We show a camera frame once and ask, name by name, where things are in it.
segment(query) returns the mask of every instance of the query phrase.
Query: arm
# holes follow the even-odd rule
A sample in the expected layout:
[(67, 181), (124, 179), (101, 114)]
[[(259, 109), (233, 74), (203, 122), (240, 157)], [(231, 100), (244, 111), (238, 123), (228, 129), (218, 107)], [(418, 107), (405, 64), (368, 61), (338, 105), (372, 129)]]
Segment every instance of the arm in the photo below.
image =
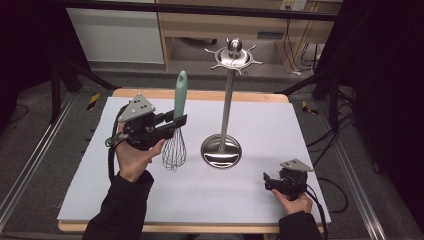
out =
[(311, 214), (312, 200), (301, 194), (294, 201), (287, 200), (279, 191), (273, 189), (275, 197), (284, 206), (287, 216), (280, 219), (280, 239), (319, 239), (321, 234)]
[(115, 144), (119, 174), (111, 183), (100, 213), (87, 225), (83, 240), (138, 240), (146, 216), (147, 198), (153, 177), (145, 171), (152, 158), (159, 155), (165, 140), (149, 151), (140, 151), (126, 141)]

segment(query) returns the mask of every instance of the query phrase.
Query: forearm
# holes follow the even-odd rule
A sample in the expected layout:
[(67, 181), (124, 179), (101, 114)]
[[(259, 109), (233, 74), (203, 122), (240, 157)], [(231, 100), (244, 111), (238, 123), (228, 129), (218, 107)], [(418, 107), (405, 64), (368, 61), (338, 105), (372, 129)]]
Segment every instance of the forearm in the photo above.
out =
[(310, 213), (298, 212), (280, 219), (280, 239), (319, 239), (321, 234)]
[(116, 175), (100, 213), (87, 226), (84, 240), (139, 239), (146, 216), (146, 202), (153, 178), (144, 171), (136, 183)]

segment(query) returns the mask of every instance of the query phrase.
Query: stand base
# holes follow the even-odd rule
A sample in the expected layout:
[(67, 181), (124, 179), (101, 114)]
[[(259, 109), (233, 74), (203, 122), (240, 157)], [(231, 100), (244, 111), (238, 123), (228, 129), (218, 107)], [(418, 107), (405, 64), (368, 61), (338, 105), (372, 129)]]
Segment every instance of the stand base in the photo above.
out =
[(200, 149), (202, 158), (207, 164), (214, 168), (226, 169), (235, 166), (241, 158), (241, 146), (231, 136), (225, 139), (225, 148), (219, 149), (221, 135), (215, 134), (208, 137)]

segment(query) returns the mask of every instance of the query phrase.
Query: metal utensil stand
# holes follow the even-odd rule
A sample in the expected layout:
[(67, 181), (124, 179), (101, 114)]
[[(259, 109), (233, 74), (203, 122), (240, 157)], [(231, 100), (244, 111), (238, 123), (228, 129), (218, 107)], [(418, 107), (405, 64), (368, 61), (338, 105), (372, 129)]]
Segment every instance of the metal utensil stand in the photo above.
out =
[(237, 39), (228, 40), (228, 47), (221, 48), (213, 53), (215, 55), (216, 65), (211, 67), (224, 67), (228, 69), (227, 87), (225, 91), (224, 113), (222, 118), (221, 134), (215, 134), (208, 137), (201, 146), (201, 154), (206, 163), (218, 169), (227, 169), (236, 165), (242, 155), (240, 144), (237, 140), (227, 135), (228, 119), (230, 116), (231, 99), (233, 95), (233, 81), (236, 71), (241, 75), (241, 69), (250, 66), (253, 63), (263, 64), (253, 59), (250, 50), (242, 49), (241, 41)]

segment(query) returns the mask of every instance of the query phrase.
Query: whisk handle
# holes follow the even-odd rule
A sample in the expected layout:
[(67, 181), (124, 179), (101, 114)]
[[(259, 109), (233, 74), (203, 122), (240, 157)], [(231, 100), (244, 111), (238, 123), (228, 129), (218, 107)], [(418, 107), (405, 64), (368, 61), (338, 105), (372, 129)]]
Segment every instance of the whisk handle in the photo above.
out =
[(184, 114), (184, 106), (187, 98), (187, 73), (181, 71), (178, 75), (177, 84), (175, 86), (175, 103), (174, 103), (174, 119)]

